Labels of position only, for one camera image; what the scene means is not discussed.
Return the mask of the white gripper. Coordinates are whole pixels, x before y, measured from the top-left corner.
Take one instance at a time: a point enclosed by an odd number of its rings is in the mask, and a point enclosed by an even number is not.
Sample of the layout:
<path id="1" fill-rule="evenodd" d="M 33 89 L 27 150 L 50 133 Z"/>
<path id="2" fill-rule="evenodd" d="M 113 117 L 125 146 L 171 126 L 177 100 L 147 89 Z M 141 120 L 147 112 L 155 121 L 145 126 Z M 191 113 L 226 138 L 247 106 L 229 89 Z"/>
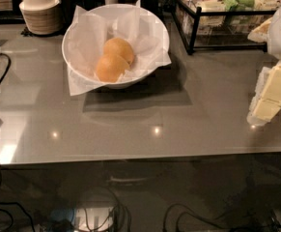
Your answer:
<path id="1" fill-rule="evenodd" d="M 267 52 L 281 60 L 281 7 L 272 17 L 267 36 Z M 281 109 L 281 61 L 274 67 L 263 67 L 258 75 L 255 96 L 247 114 L 251 126 L 264 126 Z"/>

